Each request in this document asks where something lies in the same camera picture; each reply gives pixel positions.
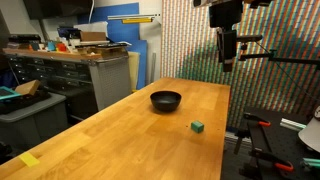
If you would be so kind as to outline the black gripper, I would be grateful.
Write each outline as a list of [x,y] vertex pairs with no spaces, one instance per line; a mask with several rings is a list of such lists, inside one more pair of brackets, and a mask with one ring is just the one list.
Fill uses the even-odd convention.
[[209,7],[210,27],[228,31],[223,34],[222,29],[217,29],[218,62],[223,63],[224,72],[232,71],[232,63],[236,56],[237,31],[229,30],[241,21],[242,12],[241,0],[230,0]]

